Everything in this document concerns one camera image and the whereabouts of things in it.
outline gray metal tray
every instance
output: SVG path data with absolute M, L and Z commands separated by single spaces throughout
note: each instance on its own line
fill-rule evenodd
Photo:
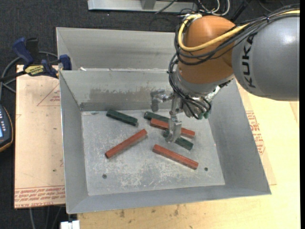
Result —
M 63 38 L 59 43 L 69 40 L 89 43 L 85 36 L 78 40 L 69 37 L 76 35 L 73 29 L 64 29 L 63 32 L 58 31 Z M 90 34 L 91 38 L 102 38 L 103 34 L 118 36 L 116 31 L 108 30 L 85 30 L 84 34 Z M 140 37 L 153 40 L 154 36 L 151 32 L 141 32 L 138 38 L 135 35 L 134 42 Z M 171 33 L 163 35 L 164 40 L 172 36 Z M 68 43 L 64 46 L 74 58 L 75 69 L 60 73 L 68 213 L 270 194 L 235 82 L 224 87 L 215 97 L 208 120 L 196 121 L 179 114 L 183 126 L 196 132 L 196 137 L 190 139 L 194 147 L 188 151 L 176 144 L 166 143 L 162 130 L 149 126 L 149 121 L 143 118 L 144 112 L 150 109 L 151 91 L 159 88 L 164 88 L 167 93 L 171 91 L 165 69 L 141 69 L 141 64 L 136 64 L 137 57 L 130 55 L 125 60 L 126 69 L 108 69 L 107 65 L 113 66 L 108 59 L 106 65 L 99 68 L 78 71 L 76 69 L 84 65 L 79 65 L 79 61 L 75 60 L 77 53 L 73 48 L 79 47 Z M 83 57 L 89 60 L 91 53 L 84 47 Z M 162 54 L 158 60 L 162 58 L 170 59 Z M 131 62 L 134 69 L 128 69 Z M 169 105 L 161 104 L 158 114 L 169 116 Z M 105 115 L 108 109 L 136 117 L 139 126 L 108 118 Z M 106 159 L 104 153 L 108 149 L 143 128 L 148 132 L 146 139 Z M 153 153 L 154 144 L 197 161 L 198 169 L 189 169 Z

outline red wooden stick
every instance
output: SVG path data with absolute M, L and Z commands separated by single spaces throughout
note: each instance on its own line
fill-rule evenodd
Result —
M 164 156 L 166 158 L 169 158 L 169 159 L 171 159 L 173 161 L 176 161 L 176 162 L 178 162 L 178 163 L 180 163 L 180 164 L 182 164 L 184 166 L 187 166 L 187 167 L 189 167 L 191 169 L 196 170 L 197 167 L 198 167 L 198 163 L 196 161 L 193 161 L 193 160 L 191 160 L 191 159 L 189 159 L 187 157 L 184 157 L 184 156 L 182 156 L 182 155 L 180 155 L 178 153 L 175 153 L 175 152 L 173 152 L 171 150 L 168 150 L 168 149 L 166 149 L 164 147 L 161 147 L 161 146 L 159 146 L 157 144 L 155 146 L 153 146 L 152 151 L 154 153 L 156 153 L 156 154 L 162 155 L 162 156 Z
M 112 149 L 108 150 L 105 153 L 107 158 L 111 158 L 112 156 L 116 155 L 117 153 L 129 148 L 131 145 L 136 144 L 142 141 L 147 136 L 147 131 L 145 129 L 139 131 L 138 133 L 132 135 L 125 141 L 121 142 L 117 146 L 113 147 Z

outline clamp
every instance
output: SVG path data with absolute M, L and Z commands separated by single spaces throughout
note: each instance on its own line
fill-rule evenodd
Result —
M 49 62 L 49 60 L 43 59 L 41 61 L 41 64 L 33 64 L 34 59 L 25 45 L 24 37 L 21 37 L 14 42 L 13 51 L 25 61 L 23 71 L 30 76 L 45 75 L 45 76 L 58 78 L 58 71 L 52 67 L 52 63 L 55 62 L 61 64 L 59 70 L 72 69 L 70 58 L 66 54 L 60 55 L 59 59 L 53 62 Z

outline black cable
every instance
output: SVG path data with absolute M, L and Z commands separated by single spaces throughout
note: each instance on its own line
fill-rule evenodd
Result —
M 46 217 L 46 224 L 45 224 L 44 229 L 48 228 L 49 215 L 50 215 L 50 206 L 48 206 L 47 217 Z
M 62 207 L 60 207 L 60 208 L 58 209 L 57 214 L 56 214 L 56 216 L 55 216 L 55 219 L 54 219 L 54 222 L 53 222 L 53 224 L 52 224 L 51 229 L 54 229 L 54 227 L 55 227 L 55 225 L 56 225 L 56 222 L 57 222 L 57 218 L 58 218 L 58 216 L 59 216 L 59 213 L 61 212 L 61 209 L 62 209 Z
M 29 209 L 29 212 L 30 212 L 30 222 L 31 222 L 31 225 L 32 225 L 32 229 L 36 229 L 35 223 L 34 223 L 34 218 L 33 218 L 32 208 Z
M 8 75 L 8 76 L 5 76 L 5 77 L 0 78 L 0 82 L 2 83 L 2 82 L 4 82 L 4 81 L 11 80 L 11 79 L 13 79 L 13 78 L 16 78 L 16 77 L 21 76 L 21 75 L 24 75 L 24 74 L 26 74 L 26 72 L 24 72 L 24 71 L 17 72 L 17 73 L 15 73 L 15 74 L 11 74 L 11 75 Z
M 177 0 L 173 0 L 171 1 L 168 5 L 166 5 L 163 9 L 157 11 L 155 14 L 158 14 L 158 13 L 161 13 L 163 12 L 164 10 L 166 10 L 167 8 L 169 8 L 174 2 L 176 2 Z

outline cardboard sheet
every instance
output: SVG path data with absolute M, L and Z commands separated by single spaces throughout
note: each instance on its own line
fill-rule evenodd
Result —
M 14 207 L 65 204 L 59 80 L 23 75 L 16 89 Z

